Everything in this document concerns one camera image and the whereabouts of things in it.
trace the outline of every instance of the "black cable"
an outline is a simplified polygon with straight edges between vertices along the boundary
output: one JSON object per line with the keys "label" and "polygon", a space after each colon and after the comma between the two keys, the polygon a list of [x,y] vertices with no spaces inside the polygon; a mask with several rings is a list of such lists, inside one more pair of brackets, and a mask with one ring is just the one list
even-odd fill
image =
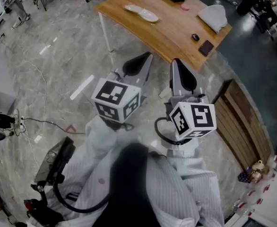
{"label": "black cable", "polygon": [[62,127],[58,126],[56,123],[52,123],[52,122],[49,122],[49,121],[45,121],[45,120],[37,120],[37,119],[33,119],[33,118],[21,118],[21,120],[33,120],[33,121],[37,121],[37,122],[45,122],[45,123],[50,123],[52,125],[55,125],[57,126],[60,130],[64,131],[65,133],[68,133],[68,134],[85,134],[85,133],[73,133],[73,132],[68,132],[66,130],[64,130]]}
{"label": "black cable", "polygon": [[15,135],[16,135],[16,136],[19,136],[20,134],[25,133],[26,130],[24,130],[24,131],[20,132],[19,134],[17,134],[16,130],[14,129],[14,132],[15,132]]}
{"label": "black cable", "polygon": [[83,213],[83,214],[86,214],[86,213],[91,213],[91,212],[94,212],[94,211],[97,211],[98,209],[100,209],[102,206],[104,206],[108,201],[109,201],[109,198],[110,198],[110,194],[107,194],[107,196],[102,200],[100,201],[99,204],[95,205],[94,207],[91,207],[91,208],[88,208],[88,209],[85,209],[85,210],[79,210],[75,207],[72,207],[71,205],[69,205],[62,197],[62,195],[60,194],[60,191],[59,191],[59,188],[58,188],[58,183],[54,183],[53,184],[53,192],[55,194],[55,196],[57,197],[57,199],[59,200],[59,202],[61,204],[63,204],[66,208],[76,212],[76,213]]}
{"label": "black cable", "polygon": [[119,73],[117,73],[117,72],[115,72],[115,71],[113,71],[112,73],[115,74],[115,75],[118,77],[117,81],[120,81],[120,80],[121,80],[121,76],[119,75]]}
{"label": "black cable", "polygon": [[11,130],[11,129],[3,129],[3,132],[4,131],[10,131],[10,132],[13,132],[13,130]]}
{"label": "black cable", "polygon": [[[162,154],[158,154],[156,151],[148,152],[147,155],[151,155],[152,157],[165,157],[165,158],[167,158],[167,156],[162,155]],[[92,212],[94,212],[94,211],[97,211],[98,209],[100,209],[102,206],[104,206],[104,205],[109,201],[110,196],[111,196],[111,194],[108,193],[108,194],[106,195],[106,197],[105,197],[102,201],[100,201],[97,205],[95,205],[95,206],[93,206],[93,207],[91,207],[91,208],[88,208],[88,209],[80,210],[80,209],[77,209],[77,208],[71,206],[70,204],[68,204],[68,203],[64,200],[64,198],[62,197],[62,195],[61,195],[61,193],[60,193],[60,191],[59,191],[58,183],[57,183],[56,181],[53,183],[52,186],[53,186],[54,195],[57,197],[57,199],[59,200],[59,202],[60,202],[61,204],[63,204],[66,208],[68,208],[68,209],[70,209],[70,210],[72,210],[72,211],[74,211],[74,212],[76,212],[76,213],[84,213],[84,214],[85,214],[85,213],[92,213]]]}
{"label": "black cable", "polygon": [[122,126],[124,127],[125,131],[131,131],[134,129],[134,125],[130,123],[123,123]]}
{"label": "black cable", "polygon": [[166,121],[167,121],[167,118],[165,118],[165,117],[158,118],[158,119],[154,122],[154,128],[155,128],[155,130],[156,130],[157,135],[158,135],[162,140],[168,142],[169,144],[177,145],[177,146],[186,144],[186,143],[188,143],[190,140],[192,140],[192,139],[184,139],[184,140],[181,140],[181,141],[174,141],[174,140],[171,140],[171,139],[165,137],[164,135],[161,134],[161,132],[158,130],[158,127],[157,127],[157,123],[158,123],[159,121],[161,121],[161,120],[166,120]]}

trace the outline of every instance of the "white cloth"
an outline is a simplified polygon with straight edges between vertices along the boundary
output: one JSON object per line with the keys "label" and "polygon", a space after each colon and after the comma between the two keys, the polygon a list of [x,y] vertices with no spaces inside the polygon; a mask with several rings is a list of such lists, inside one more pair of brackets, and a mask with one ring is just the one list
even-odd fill
{"label": "white cloth", "polygon": [[[120,130],[116,133],[99,116],[86,125],[86,134],[86,143],[77,149],[65,166],[65,181],[59,185],[62,196],[80,192],[76,202],[67,200],[79,209],[95,206],[108,194],[112,163],[120,150],[129,141],[133,142],[131,132]],[[205,227],[224,226],[217,177],[206,169],[198,148],[168,150],[167,158],[150,157],[146,190],[162,227],[195,227],[198,221]],[[48,207],[60,212],[66,220],[58,227],[92,227],[106,207],[91,214],[79,214],[60,204],[52,191],[46,196]],[[32,218],[30,221],[40,226]]]}
{"label": "white cloth", "polygon": [[198,13],[198,16],[217,34],[228,24],[225,8],[222,5],[211,5]]}

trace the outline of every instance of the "white sleeve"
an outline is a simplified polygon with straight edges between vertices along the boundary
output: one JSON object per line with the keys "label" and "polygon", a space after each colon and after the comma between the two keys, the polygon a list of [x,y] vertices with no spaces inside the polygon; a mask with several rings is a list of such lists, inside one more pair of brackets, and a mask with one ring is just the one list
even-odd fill
{"label": "white sleeve", "polygon": [[169,150],[167,159],[192,193],[199,208],[199,222],[205,227],[223,227],[218,179],[214,172],[206,169],[199,149]]}
{"label": "white sleeve", "polygon": [[0,2],[1,2],[1,5],[2,5],[2,6],[5,5],[5,4],[4,4],[4,2],[5,2],[4,0],[0,0]]}

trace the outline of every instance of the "person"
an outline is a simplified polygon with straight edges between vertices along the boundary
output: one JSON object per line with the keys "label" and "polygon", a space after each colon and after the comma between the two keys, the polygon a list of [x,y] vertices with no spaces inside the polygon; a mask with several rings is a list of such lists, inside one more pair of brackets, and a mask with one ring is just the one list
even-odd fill
{"label": "person", "polygon": [[0,0],[2,6],[14,10],[21,22],[28,21],[30,19],[30,14],[25,12],[24,6],[20,0]]}
{"label": "person", "polygon": [[[64,219],[56,226],[223,227],[218,179],[206,169],[198,141],[165,156],[138,142],[137,136],[136,130],[112,130],[99,116],[86,125],[86,142],[66,164],[58,188],[76,209],[99,207],[74,212],[46,186],[47,207]],[[69,193],[77,199],[66,199]],[[34,218],[29,223],[41,226]]]}
{"label": "person", "polygon": [[269,22],[269,27],[272,27],[274,24],[277,23],[277,5],[272,6],[272,2],[269,0],[264,1],[264,10],[265,12],[260,15],[261,19],[269,19],[271,18],[271,21]]}

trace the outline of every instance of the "black strap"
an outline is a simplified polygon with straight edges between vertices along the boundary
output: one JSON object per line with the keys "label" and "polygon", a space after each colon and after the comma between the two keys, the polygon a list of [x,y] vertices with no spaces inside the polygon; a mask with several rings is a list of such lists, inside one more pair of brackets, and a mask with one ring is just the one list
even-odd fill
{"label": "black strap", "polygon": [[159,227],[146,191],[148,148],[132,143],[113,164],[108,205],[94,223],[104,226]]}

